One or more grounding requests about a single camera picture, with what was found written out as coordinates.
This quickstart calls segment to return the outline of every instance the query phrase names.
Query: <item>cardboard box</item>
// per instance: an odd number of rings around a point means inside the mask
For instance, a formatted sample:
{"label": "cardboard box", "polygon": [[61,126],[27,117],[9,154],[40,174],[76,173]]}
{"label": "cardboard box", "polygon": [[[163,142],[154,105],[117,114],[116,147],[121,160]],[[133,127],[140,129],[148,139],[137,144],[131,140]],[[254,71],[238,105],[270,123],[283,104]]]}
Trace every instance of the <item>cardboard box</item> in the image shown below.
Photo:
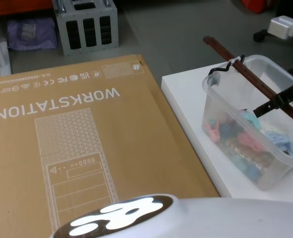
{"label": "cardboard box", "polygon": [[150,193],[218,196],[141,56],[0,77],[0,238]]}

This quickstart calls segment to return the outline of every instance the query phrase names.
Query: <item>brown wooden rod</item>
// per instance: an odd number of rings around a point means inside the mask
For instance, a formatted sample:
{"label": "brown wooden rod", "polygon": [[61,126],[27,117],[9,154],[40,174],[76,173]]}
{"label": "brown wooden rod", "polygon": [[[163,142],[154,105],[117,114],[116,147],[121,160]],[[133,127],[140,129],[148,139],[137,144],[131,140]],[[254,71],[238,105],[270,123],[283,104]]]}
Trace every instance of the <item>brown wooden rod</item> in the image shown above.
{"label": "brown wooden rod", "polygon": [[[215,38],[206,36],[203,41],[210,45],[218,54],[220,54],[226,61],[234,59],[234,55],[232,55],[223,45],[221,45]],[[276,95],[276,93],[261,79],[259,79],[251,70],[245,67],[239,60],[236,60],[233,63],[233,67],[241,73],[250,83],[253,84],[261,93],[263,93],[270,100]],[[281,108],[287,115],[293,118],[293,107],[291,105],[287,105]]]}

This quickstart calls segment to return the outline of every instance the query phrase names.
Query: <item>black clamp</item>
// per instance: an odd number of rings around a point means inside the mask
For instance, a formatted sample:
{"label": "black clamp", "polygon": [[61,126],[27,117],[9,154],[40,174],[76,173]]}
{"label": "black clamp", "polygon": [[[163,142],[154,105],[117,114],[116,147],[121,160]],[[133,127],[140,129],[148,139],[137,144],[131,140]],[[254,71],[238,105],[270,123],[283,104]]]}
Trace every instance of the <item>black clamp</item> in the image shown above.
{"label": "black clamp", "polygon": [[274,97],[270,98],[270,101],[257,107],[255,110],[253,110],[253,112],[256,117],[259,118],[271,110],[283,108],[291,102],[293,102],[293,86],[276,94]]}
{"label": "black clamp", "polygon": [[[242,55],[242,56],[240,57],[240,62],[243,63],[243,62],[244,62],[244,59],[245,59],[245,55]],[[230,61],[228,62],[228,64],[227,64],[226,68],[212,68],[212,69],[210,70],[210,72],[209,72],[208,75],[212,74],[212,73],[215,72],[215,71],[227,72],[227,71],[229,71],[230,66],[231,66],[233,63],[234,63],[234,61],[233,61],[233,60],[230,60]]]}

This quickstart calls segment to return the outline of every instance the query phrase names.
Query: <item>plastic storage bin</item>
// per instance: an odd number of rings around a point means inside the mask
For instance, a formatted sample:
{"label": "plastic storage bin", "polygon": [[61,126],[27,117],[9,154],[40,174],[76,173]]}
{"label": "plastic storage bin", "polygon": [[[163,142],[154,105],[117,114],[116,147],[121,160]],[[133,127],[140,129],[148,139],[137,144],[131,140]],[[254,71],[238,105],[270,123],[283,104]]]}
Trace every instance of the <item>plastic storage bin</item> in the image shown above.
{"label": "plastic storage bin", "polygon": [[[293,85],[293,77],[266,57],[250,56],[244,64],[276,93]],[[233,67],[206,77],[203,88],[205,133],[259,189],[273,187],[293,168],[293,148],[283,151],[274,142],[293,147],[293,119],[281,109],[253,118],[253,110],[269,99]],[[279,136],[271,139],[272,134]]]}

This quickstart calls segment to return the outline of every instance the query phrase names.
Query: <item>gray floor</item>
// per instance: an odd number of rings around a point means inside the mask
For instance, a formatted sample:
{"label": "gray floor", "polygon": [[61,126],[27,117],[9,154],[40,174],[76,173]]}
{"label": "gray floor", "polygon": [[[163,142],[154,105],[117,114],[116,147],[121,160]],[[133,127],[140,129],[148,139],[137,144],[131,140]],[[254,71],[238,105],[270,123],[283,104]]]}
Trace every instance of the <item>gray floor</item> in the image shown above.
{"label": "gray floor", "polygon": [[[53,51],[10,51],[12,72],[142,54],[160,83],[163,75],[223,61],[202,42],[205,35],[214,36],[234,55],[260,54],[285,69],[293,67],[293,40],[269,37],[258,44],[252,39],[268,26],[274,11],[253,14],[240,0],[122,0],[117,5],[119,48],[70,57],[63,56],[60,46]],[[0,37],[5,36],[6,20],[0,17]]]}

